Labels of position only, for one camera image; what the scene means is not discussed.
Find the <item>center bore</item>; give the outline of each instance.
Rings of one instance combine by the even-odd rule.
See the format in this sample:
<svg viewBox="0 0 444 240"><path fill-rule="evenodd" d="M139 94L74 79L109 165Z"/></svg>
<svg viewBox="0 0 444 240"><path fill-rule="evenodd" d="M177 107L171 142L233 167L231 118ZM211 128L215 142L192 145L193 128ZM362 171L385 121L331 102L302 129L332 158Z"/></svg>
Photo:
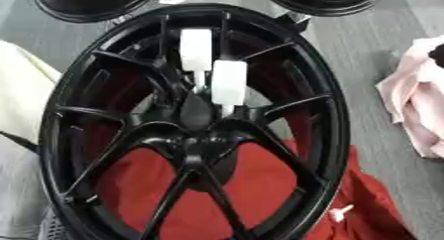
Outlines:
<svg viewBox="0 0 444 240"><path fill-rule="evenodd" d="M211 102L190 91L180 111L182 124L190 131L197 131L208 127L213 118L214 108Z"/></svg>
<svg viewBox="0 0 444 240"><path fill-rule="evenodd" d="M237 165L237 150L224 153L229 151L227 143L221 140L189 138L184 145L188 153L185 163L189 164L189 167L199 172L199 165L204 161L222 185L233 176ZM200 174L194 177L190 187L197 191L208 191L207 181Z"/></svg>

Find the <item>white plastic cap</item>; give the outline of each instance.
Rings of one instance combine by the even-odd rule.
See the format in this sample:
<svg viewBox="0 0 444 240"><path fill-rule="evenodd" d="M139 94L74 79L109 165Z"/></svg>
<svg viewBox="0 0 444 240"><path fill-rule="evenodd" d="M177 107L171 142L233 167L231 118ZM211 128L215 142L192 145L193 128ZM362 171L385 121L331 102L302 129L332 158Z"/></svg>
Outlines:
<svg viewBox="0 0 444 240"><path fill-rule="evenodd" d="M217 60L211 82L212 101L221 105L243 105L247 93L247 63Z"/></svg>
<svg viewBox="0 0 444 240"><path fill-rule="evenodd" d="M213 64L213 39L211 30L182 30L179 52L183 70L210 70Z"/></svg>

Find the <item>black wheel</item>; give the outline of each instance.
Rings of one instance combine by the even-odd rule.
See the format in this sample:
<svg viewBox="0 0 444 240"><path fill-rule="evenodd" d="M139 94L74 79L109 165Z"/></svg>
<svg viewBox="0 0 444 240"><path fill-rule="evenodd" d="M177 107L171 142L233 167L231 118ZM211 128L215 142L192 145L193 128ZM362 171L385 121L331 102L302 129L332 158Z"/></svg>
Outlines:
<svg viewBox="0 0 444 240"><path fill-rule="evenodd" d="M195 27L213 31L215 59L248 62L250 89L270 104L237 107L222 118L209 91L191 92L177 49L179 31ZM287 122L297 150L269 127L278 119ZM269 150L297 176L288 199L254 227L245 225L224 190L245 143ZM48 196L74 239L160 239L165 218L189 188L218 205L232 227L229 239L296 239L338 189L349 119L336 79L303 37L246 9L179 5L136 17L89 47L57 85L40 144ZM139 148L156 151L175 171L140 231L110 211L96 188L110 167Z"/></svg>

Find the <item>gray fabric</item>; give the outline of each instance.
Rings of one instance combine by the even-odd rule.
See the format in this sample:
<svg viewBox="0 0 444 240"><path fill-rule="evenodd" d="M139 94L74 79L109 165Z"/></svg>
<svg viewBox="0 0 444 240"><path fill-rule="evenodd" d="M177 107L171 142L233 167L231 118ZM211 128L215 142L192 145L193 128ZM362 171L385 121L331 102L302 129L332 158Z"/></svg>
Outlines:
<svg viewBox="0 0 444 240"><path fill-rule="evenodd" d="M48 202L39 158L0 135L0 236L36 239Z"/></svg>
<svg viewBox="0 0 444 240"><path fill-rule="evenodd" d="M227 1L236 4L237 0ZM242 3L267 9L256 0ZM444 163L417 157L403 130L390 124L374 85L393 71L388 52L403 52L415 38L444 33L443 11L444 0L383 0L357 15L315 18L305 34L324 54L344 88L353 142L364 169L387 185L420 240L444 239ZM32 0L15 0L9 13L0 24L0 38L60 70L107 28L107 24L56 21L37 10Z"/></svg>

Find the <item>pink cloth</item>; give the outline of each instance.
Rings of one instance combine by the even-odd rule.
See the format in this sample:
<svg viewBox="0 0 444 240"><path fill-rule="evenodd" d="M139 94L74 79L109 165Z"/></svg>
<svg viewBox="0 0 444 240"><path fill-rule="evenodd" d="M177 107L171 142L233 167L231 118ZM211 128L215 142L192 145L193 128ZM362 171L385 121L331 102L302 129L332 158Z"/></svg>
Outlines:
<svg viewBox="0 0 444 240"><path fill-rule="evenodd" d="M393 123L401 123L422 157L444 158L444 69L428 55L444 36L419 39L395 73L377 85Z"/></svg>

